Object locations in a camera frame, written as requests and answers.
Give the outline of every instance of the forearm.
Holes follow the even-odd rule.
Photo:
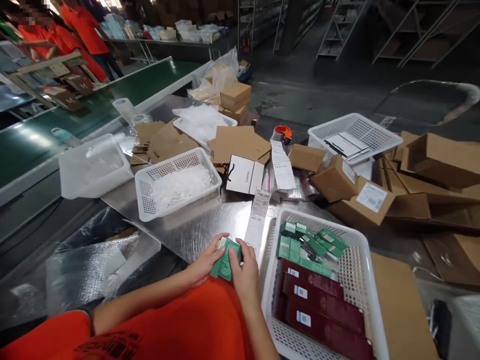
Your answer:
[[[145,310],[161,308],[191,287],[191,281],[185,271],[181,271],[166,279],[117,297],[93,311],[92,321],[95,334],[111,330]]]
[[[246,327],[256,360],[280,359],[265,323],[264,314],[259,301],[242,303],[241,308],[245,317]]]

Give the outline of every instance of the green product box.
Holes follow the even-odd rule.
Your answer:
[[[292,263],[300,264],[301,247],[302,245],[300,244],[299,241],[290,239],[290,255],[288,257],[288,260],[290,260]]]
[[[318,262],[313,262],[308,259],[301,258],[300,259],[300,266],[303,268],[306,268],[308,270],[313,271],[314,273],[326,276],[327,278],[330,278],[332,275],[332,269],[329,267],[318,263]]]
[[[297,227],[294,223],[285,221],[282,225],[280,225],[280,235],[283,235],[288,238],[295,238]]]
[[[303,235],[306,235],[308,233],[307,226],[305,226],[301,222],[297,222],[295,226],[295,233],[297,238],[301,238]]]
[[[308,243],[308,246],[319,256],[323,256],[326,253],[328,253],[327,249],[324,248],[322,245],[320,245],[318,242],[315,241],[315,238],[312,236],[312,234],[308,233],[307,235],[303,235],[301,237],[303,241]]]
[[[241,247],[240,244],[236,243],[228,239],[225,242],[225,253],[223,253],[222,257],[220,258],[220,268],[218,269],[218,275],[220,275],[225,280],[231,281],[232,280],[232,269],[230,268],[230,259],[229,259],[229,248],[234,248],[236,252],[236,256],[238,257],[238,261],[240,262],[240,254],[241,254]]]
[[[320,245],[325,247],[328,250],[328,252],[331,253],[333,256],[335,256],[337,259],[341,258],[342,255],[344,254],[342,250],[340,250],[338,247],[334,246],[329,242],[326,242],[322,239],[318,239],[318,242],[320,243]]]
[[[343,242],[342,239],[340,239],[337,236],[337,234],[335,234],[334,232],[332,232],[332,231],[330,231],[326,228],[321,229],[317,233],[317,236],[321,236],[325,241],[328,241],[330,244],[332,244],[336,248],[340,249],[342,252],[345,249],[349,248],[349,246],[345,242]]]
[[[291,239],[289,237],[280,236],[277,254],[279,258],[284,258],[287,260],[290,258],[290,241]]]

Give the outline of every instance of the white storage bin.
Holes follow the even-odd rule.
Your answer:
[[[92,146],[112,138],[112,134],[105,134],[58,156],[61,195],[65,199],[99,198],[134,177],[129,161],[116,142],[87,158]]]
[[[223,121],[225,122],[226,126],[237,126],[237,121],[236,120],[232,119],[231,117],[225,116],[223,114],[220,114],[220,115],[223,118]],[[191,132],[188,131],[189,130],[188,128],[185,128],[183,123],[184,123],[184,119],[179,117],[178,119],[176,119],[173,122],[173,126],[176,127],[178,130],[180,130],[182,133],[187,134],[190,138],[195,140],[195,142],[197,144],[200,144],[202,148],[204,148],[206,151],[211,153],[212,149],[210,149],[210,146],[206,142],[203,142],[203,141],[199,140],[198,138],[196,138],[195,135],[193,135]]]
[[[211,186],[205,191],[195,196],[191,196],[188,199],[177,203],[171,203],[165,208],[158,208],[155,200],[151,197],[154,182],[167,174],[173,173],[177,170],[188,169],[199,164],[208,170],[211,178]],[[144,168],[135,174],[138,215],[143,222],[149,222],[155,218],[164,217],[173,213],[175,210],[183,208],[184,206],[213,193],[221,185],[222,179],[217,170],[215,170],[212,162],[209,160],[205,150],[201,147],[197,147],[168,160],[159,162],[158,164]]]
[[[338,353],[303,335],[272,315],[275,277],[279,262],[277,247],[280,225],[287,220],[292,223],[305,224],[311,233],[317,233],[320,229],[327,228],[340,236],[349,246],[338,262],[340,266],[339,280],[343,284],[345,301],[363,309],[366,337],[372,341],[374,354],[378,360],[388,360],[387,339],[367,239],[362,233],[352,228],[287,208],[280,209],[277,214],[275,227],[268,234],[265,254],[260,267],[260,269],[264,269],[265,262],[268,261],[261,308],[278,353],[288,359],[343,359]]]
[[[480,295],[455,297],[451,312],[448,360],[480,359]]]
[[[308,129],[308,146],[325,150],[327,152],[326,156],[330,158],[337,153],[324,140],[343,132],[347,132],[357,138],[371,149],[369,152],[347,161],[349,165],[358,164],[403,142],[400,136],[388,131],[365,116],[351,113]]]

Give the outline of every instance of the worker in orange shirt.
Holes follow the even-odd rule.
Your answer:
[[[97,30],[113,48],[115,48],[115,46],[102,30],[97,20],[95,20],[88,10],[79,6],[75,0],[62,0],[62,2],[63,5],[60,7],[60,14],[65,24],[79,36],[88,52],[102,67],[111,81],[115,78],[110,67],[116,72],[118,77],[121,78],[124,74],[110,53],[109,48],[97,33]]]
[[[210,276],[225,247],[217,235],[187,269],[122,295],[93,312],[52,317],[0,349],[2,360],[278,360],[262,313],[255,250],[230,248],[233,286]]]

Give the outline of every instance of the printed label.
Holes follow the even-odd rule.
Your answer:
[[[288,273],[289,273],[290,275],[293,275],[293,276],[296,277],[296,278],[298,278],[299,275],[300,275],[297,270],[293,270],[293,269],[290,268],[290,267],[288,268]]]
[[[341,165],[341,169],[343,170],[343,173],[346,175],[346,177],[355,184],[355,171],[345,161]]]
[[[310,315],[307,315],[304,312],[296,311],[296,320],[303,325],[307,325],[309,328],[312,327],[312,320],[310,319]]]
[[[295,287],[293,288],[293,292],[295,293],[295,295],[298,295],[299,297],[304,299],[309,296],[309,292],[307,289],[304,289],[303,287],[297,285],[295,285]]]
[[[373,212],[378,213],[386,197],[386,191],[367,182],[356,200]]]

